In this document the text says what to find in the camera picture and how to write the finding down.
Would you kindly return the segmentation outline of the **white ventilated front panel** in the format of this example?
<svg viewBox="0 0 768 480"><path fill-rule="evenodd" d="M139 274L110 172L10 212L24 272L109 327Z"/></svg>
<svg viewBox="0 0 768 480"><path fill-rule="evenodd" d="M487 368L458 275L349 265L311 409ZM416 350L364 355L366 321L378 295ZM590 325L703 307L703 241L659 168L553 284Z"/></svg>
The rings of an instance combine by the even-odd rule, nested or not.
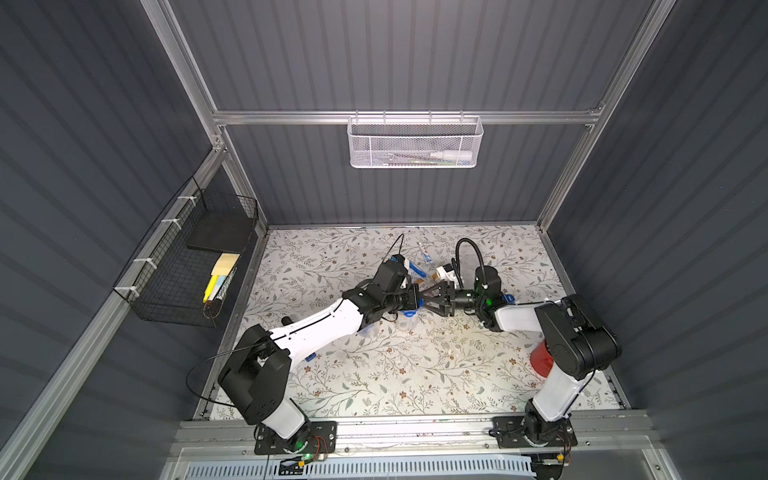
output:
<svg viewBox="0 0 768 480"><path fill-rule="evenodd" d="M193 462L184 479L416 479L464 477L466 479L537 477L532 460L504 454L442 456L335 457L299 466L296 461Z"/></svg>

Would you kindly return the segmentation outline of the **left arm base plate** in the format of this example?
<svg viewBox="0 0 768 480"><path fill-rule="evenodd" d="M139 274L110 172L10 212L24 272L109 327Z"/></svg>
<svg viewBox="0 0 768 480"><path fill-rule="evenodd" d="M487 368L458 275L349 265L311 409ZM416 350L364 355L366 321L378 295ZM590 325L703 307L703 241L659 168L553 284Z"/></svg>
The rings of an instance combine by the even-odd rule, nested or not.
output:
<svg viewBox="0 0 768 480"><path fill-rule="evenodd" d="M254 431L254 454L330 454L335 452L337 437L335 421L308 421L289 439L283 439L266 425L258 425Z"/></svg>

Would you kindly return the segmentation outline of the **yellow sticky notes pad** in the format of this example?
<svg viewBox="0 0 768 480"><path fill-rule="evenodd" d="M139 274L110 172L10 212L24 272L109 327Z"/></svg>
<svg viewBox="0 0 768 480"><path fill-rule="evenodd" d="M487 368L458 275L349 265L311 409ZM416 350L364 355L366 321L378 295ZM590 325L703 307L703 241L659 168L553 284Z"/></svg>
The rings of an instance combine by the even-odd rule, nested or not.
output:
<svg viewBox="0 0 768 480"><path fill-rule="evenodd" d="M222 253L211 270L212 276L228 276L235 267L240 255L235 253Z"/></svg>

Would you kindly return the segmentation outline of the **black notebook in basket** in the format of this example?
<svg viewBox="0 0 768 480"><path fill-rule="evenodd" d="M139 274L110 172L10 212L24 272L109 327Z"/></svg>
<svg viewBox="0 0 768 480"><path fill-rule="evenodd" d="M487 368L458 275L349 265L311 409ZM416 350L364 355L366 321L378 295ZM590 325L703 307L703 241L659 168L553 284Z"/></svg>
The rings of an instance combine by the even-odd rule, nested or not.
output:
<svg viewBox="0 0 768 480"><path fill-rule="evenodd" d="M253 222L247 216L207 211L193 227L186 246L195 250L237 254L248 244L252 231Z"/></svg>

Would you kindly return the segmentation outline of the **blue-lid clear container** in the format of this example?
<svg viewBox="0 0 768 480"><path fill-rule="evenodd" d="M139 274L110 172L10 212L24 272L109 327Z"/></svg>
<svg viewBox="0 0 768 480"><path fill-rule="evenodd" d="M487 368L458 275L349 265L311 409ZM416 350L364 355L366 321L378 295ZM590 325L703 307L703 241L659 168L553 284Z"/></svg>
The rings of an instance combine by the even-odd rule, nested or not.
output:
<svg viewBox="0 0 768 480"><path fill-rule="evenodd" d="M420 325L419 315L421 312L420 304L415 310L404 310L398 313L396 319L396 327L401 331L413 331Z"/></svg>
<svg viewBox="0 0 768 480"><path fill-rule="evenodd" d="M362 330L358 332L358 334L363 338L374 338L379 334L380 331L380 324L375 323L369 326L366 326Z"/></svg>

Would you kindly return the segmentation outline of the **yellow marker in basket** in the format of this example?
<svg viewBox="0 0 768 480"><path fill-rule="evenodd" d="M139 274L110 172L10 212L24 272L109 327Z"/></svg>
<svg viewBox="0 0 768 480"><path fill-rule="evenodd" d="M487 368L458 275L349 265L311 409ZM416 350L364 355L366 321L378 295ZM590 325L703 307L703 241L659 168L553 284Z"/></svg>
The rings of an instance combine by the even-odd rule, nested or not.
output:
<svg viewBox="0 0 768 480"><path fill-rule="evenodd" d="M217 283L218 283L218 275L212 275L204 292L204 297L203 297L204 303L208 302L209 299L211 298L211 295L213 294L213 291Z"/></svg>

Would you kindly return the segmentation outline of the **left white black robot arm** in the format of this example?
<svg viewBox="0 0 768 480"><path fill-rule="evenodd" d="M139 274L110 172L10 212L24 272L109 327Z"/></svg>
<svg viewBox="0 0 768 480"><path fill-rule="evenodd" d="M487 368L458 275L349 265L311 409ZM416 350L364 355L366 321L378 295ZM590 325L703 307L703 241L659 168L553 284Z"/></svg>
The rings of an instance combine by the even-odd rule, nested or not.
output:
<svg viewBox="0 0 768 480"><path fill-rule="evenodd" d="M271 429L290 448L307 442L310 421L286 395L289 376L311 354L378 322L419 307L417 284L386 292L372 281L347 290L325 309L267 330L248 328L226 360L218 384L249 425Z"/></svg>

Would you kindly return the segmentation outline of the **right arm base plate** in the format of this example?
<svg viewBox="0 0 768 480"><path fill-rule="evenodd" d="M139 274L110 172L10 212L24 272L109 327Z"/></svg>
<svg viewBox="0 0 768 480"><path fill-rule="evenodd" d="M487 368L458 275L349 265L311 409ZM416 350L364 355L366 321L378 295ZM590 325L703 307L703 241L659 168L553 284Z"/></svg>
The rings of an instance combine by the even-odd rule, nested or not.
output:
<svg viewBox="0 0 768 480"><path fill-rule="evenodd" d="M499 448L557 447L569 451L578 445L575 430L568 418L555 422L540 420L535 415L496 416L491 419L489 435Z"/></svg>

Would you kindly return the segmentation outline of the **white tube in basket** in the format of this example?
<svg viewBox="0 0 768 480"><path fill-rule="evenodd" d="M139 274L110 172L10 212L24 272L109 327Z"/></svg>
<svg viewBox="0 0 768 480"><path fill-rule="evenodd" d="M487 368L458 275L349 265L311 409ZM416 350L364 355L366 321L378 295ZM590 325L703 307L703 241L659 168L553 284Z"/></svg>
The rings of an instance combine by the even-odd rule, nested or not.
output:
<svg viewBox="0 0 768 480"><path fill-rule="evenodd" d="M440 162L471 164L474 161L474 154L471 151L443 150L431 152L429 158Z"/></svg>

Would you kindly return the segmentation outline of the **red pencil cup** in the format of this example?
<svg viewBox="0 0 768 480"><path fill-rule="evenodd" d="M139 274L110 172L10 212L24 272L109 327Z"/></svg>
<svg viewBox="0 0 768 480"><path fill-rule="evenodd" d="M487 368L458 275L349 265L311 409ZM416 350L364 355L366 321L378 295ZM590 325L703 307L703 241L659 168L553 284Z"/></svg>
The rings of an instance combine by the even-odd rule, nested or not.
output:
<svg viewBox="0 0 768 480"><path fill-rule="evenodd" d="M534 372L544 378L549 376L555 365L545 340L531 352L529 360Z"/></svg>

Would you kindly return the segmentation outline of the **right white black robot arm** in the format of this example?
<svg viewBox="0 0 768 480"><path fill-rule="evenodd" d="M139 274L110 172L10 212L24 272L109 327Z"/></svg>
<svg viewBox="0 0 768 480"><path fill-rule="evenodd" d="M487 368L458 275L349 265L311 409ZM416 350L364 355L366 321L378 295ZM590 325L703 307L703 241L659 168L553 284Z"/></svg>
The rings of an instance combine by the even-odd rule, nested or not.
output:
<svg viewBox="0 0 768 480"><path fill-rule="evenodd" d="M516 304L503 294L498 272L490 266L478 269L472 288L458 289L443 280L421 292L417 304L443 317L466 310L494 332L542 334L554 364L526 414L545 424L566 418L594 373L622 353L617 336L584 296Z"/></svg>

